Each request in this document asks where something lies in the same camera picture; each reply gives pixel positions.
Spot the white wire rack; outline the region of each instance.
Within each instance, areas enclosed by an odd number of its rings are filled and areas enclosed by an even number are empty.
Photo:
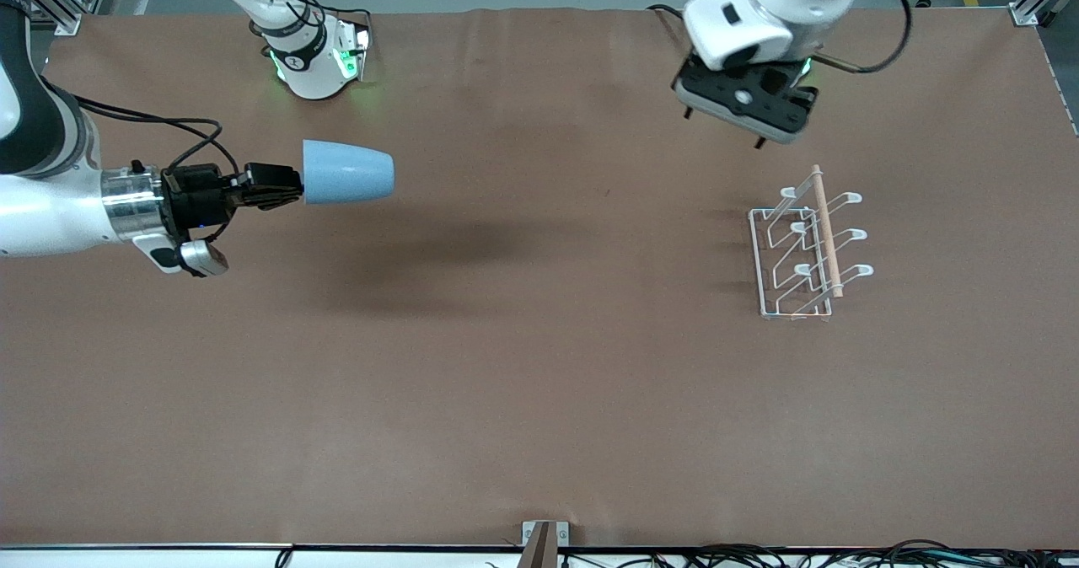
[[[814,193],[816,207],[798,205]],[[861,203],[862,195],[845,192],[831,201],[824,193],[820,165],[797,187],[779,191],[776,207],[749,211],[756,287],[761,315],[766,320],[803,320],[832,316],[832,300],[843,297],[845,286],[873,274],[869,265],[841,268],[838,253],[869,236],[862,229],[833,232],[832,215],[847,204]]]

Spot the wires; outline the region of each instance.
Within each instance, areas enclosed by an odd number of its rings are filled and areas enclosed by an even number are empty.
[[[286,547],[281,550],[277,554],[277,558],[273,563],[273,568],[285,568],[288,563],[292,560],[292,547]]]
[[[654,10],[654,11],[657,11],[657,12],[659,12],[659,11],[667,12],[668,14],[674,16],[674,18],[678,18],[680,21],[683,19],[682,18],[682,12],[675,10],[674,8],[671,8],[670,5],[668,5],[666,3],[653,3],[652,5],[648,5],[647,8],[645,8],[645,10]]]
[[[899,45],[896,48],[893,53],[889,54],[888,57],[885,58],[884,60],[872,66],[860,67],[853,63],[841,60],[839,58],[829,56],[828,54],[814,54],[812,56],[810,56],[810,58],[817,60],[818,63],[828,65],[830,67],[852,73],[878,72],[889,67],[892,63],[896,62],[897,58],[899,58],[900,55],[903,54],[903,51],[906,50],[906,44],[911,40],[911,28],[914,25],[914,14],[913,12],[911,12],[910,1],[907,0],[899,0],[899,1],[903,6],[903,17],[904,17],[903,37],[900,38]]]
[[[865,564],[864,568],[879,568],[883,566],[888,566],[889,568],[894,568],[896,566],[930,566],[942,568],[942,563],[981,568],[1038,568],[1036,557],[1029,552],[979,550],[971,554],[952,550],[947,545],[926,539],[903,541],[886,549],[861,549],[839,552],[829,556],[824,560],[824,564],[815,568],[828,568],[844,559],[861,562],[873,559],[873,562]],[[803,564],[808,568],[809,564],[806,560],[803,560]]]
[[[672,566],[670,562],[667,562],[666,559],[664,559],[658,555],[651,555],[648,557],[642,557],[639,559],[630,559],[629,562],[617,565],[617,568],[629,568],[630,566],[639,566],[641,564],[646,564],[648,565],[650,568],[651,567],[674,568],[674,566]]]
[[[590,564],[592,566],[596,566],[596,568],[609,568],[607,566],[600,564],[595,559],[588,559],[587,557],[573,555],[572,553],[565,554],[565,557],[562,558],[562,568],[569,568],[571,559],[576,559],[577,562],[584,562],[585,564]]]
[[[709,567],[723,562],[739,564],[745,568],[790,568],[778,553],[768,547],[747,544],[706,545],[697,554],[700,559],[709,560]],[[775,559],[775,563],[764,558]]]
[[[295,1],[299,1],[300,3],[303,3],[305,5],[315,6],[316,9],[318,9],[318,11],[322,12],[322,15],[324,17],[326,16],[326,12],[327,11],[329,11],[329,12],[338,12],[340,14],[364,14],[367,17],[368,26],[370,26],[371,12],[369,10],[367,10],[367,9],[364,9],[364,8],[351,8],[351,9],[347,9],[347,8],[334,8],[334,6],[331,6],[331,5],[324,5],[324,4],[319,3],[318,0],[295,0]],[[292,8],[291,3],[288,3],[286,1],[285,4],[288,5],[288,9],[291,10],[292,14],[301,23],[303,23],[303,24],[305,24],[308,26],[319,26],[317,23],[311,23],[310,21],[308,21],[303,16],[301,16],[300,12],[297,12],[296,9]]]
[[[43,76],[39,77],[41,78],[43,84],[46,85],[46,87],[53,91],[57,90],[57,87],[51,84],[50,81],[46,80]],[[222,155],[224,155],[224,159],[229,161],[229,165],[232,167],[232,172],[234,174],[240,174],[240,164],[236,163],[236,158],[232,157],[232,153],[229,152],[229,149],[224,148],[224,145],[222,145],[217,140],[217,138],[224,131],[224,126],[221,125],[221,122],[217,121],[216,119],[209,119],[204,117],[161,117],[148,112],[137,111],[135,109],[125,109],[123,107],[108,105],[105,103],[93,100],[91,98],[86,98],[84,96],[79,96],[77,94],[70,94],[70,95],[72,98],[76,99],[77,103],[79,103],[80,108],[90,111],[92,113],[99,114],[101,117],[107,117],[109,119],[115,119],[118,121],[126,121],[131,123],[161,123],[163,125],[169,125],[172,127],[182,130],[185,132],[188,132],[189,134],[194,134],[195,136],[202,138],[200,141],[195,143],[189,149],[177,155],[168,164],[168,166],[166,166],[162,171],[162,175],[173,172],[173,170],[176,170],[178,165],[180,165],[181,163],[190,159],[193,154],[195,154],[196,152],[201,151],[202,149],[206,148],[209,145],[213,145],[217,150],[220,151]],[[202,130],[199,130],[197,127],[192,127],[191,125],[189,125],[191,123],[202,123],[210,125],[214,127],[214,131],[207,134]],[[213,243],[218,238],[220,238],[221,233],[223,233],[224,230],[227,230],[228,228],[229,228],[229,222],[224,222],[223,225],[219,226],[213,233],[203,238],[203,241],[205,241],[206,243]]]

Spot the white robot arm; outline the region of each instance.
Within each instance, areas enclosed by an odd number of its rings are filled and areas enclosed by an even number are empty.
[[[689,0],[683,15],[694,51],[673,84],[686,117],[699,110],[762,141],[793,141],[817,97],[798,86],[806,60],[853,1]]]
[[[336,18],[314,0],[233,1],[270,44],[277,76],[297,96],[332,96],[363,72],[370,26]]]
[[[166,273],[216,275],[228,262],[192,229],[300,199],[300,174],[281,165],[103,171],[94,123],[30,63],[29,11],[29,0],[0,0],[0,256],[129,242]]]

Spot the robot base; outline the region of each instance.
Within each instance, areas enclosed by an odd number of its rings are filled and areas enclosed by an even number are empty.
[[[816,87],[798,87],[804,63],[763,63],[713,71],[695,54],[671,87],[687,108],[788,145],[797,138],[817,100]]]
[[[277,77],[288,84],[293,94],[309,100],[328,98],[349,82],[363,81],[364,64],[371,42],[370,25],[356,25],[327,14],[323,26],[325,38],[317,43],[320,49],[306,65],[288,53],[271,51],[270,54],[277,67]]]

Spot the brown paper tabletop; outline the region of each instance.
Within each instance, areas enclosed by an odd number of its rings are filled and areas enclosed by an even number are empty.
[[[232,270],[3,260],[4,542],[1079,546],[1079,145],[1034,29],[930,10],[819,69],[793,146],[669,81],[645,12],[377,16],[372,85],[302,102],[240,16],[100,17],[51,80],[208,116],[242,161],[396,158],[396,194],[241,212]],[[829,52],[869,64],[898,12]],[[99,122],[108,165],[168,127]],[[199,161],[213,159],[207,151]],[[757,314],[746,211],[822,165],[876,275]]]

